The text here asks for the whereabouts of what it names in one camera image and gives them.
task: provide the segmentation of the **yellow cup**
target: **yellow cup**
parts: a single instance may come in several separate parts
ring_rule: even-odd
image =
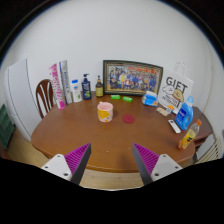
[[[98,118],[101,122],[110,122],[113,119],[113,105],[107,102],[100,102],[97,105]]]

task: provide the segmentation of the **wooden chair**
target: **wooden chair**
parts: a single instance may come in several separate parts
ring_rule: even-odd
[[[37,88],[36,88],[37,106],[38,106],[38,109],[40,112],[40,116],[43,119],[44,115],[43,115],[43,112],[40,107],[38,95],[40,96],[40,98],[43,102],[46,113],[48,113],[51,110],[51,108],[53,107],[53,89],[51,86],[51,80],[49,80],[49,79],[42,80],[37,85]]]

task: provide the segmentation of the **green sponge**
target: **green sponge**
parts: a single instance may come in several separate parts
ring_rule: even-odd
[[[113,100],[119,100],[120,98],[120,95],[111,95],[111,99]]]
[[[132,101],[132,98],[131,97],[124,96],[123,97],[123,100],[124,101],[128,101],[128,102],[131,102]]]

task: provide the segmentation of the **picture frame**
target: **picture frame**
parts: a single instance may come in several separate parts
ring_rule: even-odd
[[[103,85],[106,95],[158,95],[163,67],[133,61],[103,60]]]

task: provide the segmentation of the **table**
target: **table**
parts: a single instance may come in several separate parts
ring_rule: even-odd
[[[175,114],[167,117],[156,111],[156,107],[142,104],[140,96],[131,96],[133,101],[112,100],[110,95],[97,98],[92,92],[92,99],[66,105],[63,110],[54,106],[42,119],[31,136],[34,148],[52,158],[56,154],[67,154],[87,143],[91,143],[92,153],[87,163],[88,169],[117,172],[139,172],[132,144],[136,143],[157,154],[168,154],[181,164],[193,157],[195,147],[205,141],[212,133],[212,128],[197,107],[193,107],[194,118],[202,120],[200,132],[195,141],[184,151],[177,147],[187,131],[176,134],[168,120],[174,120]],[[98,120],[99,102],[114,105],[113,120],[103,123]],[[135,122],[122,121],[124,114],[131,114]]]

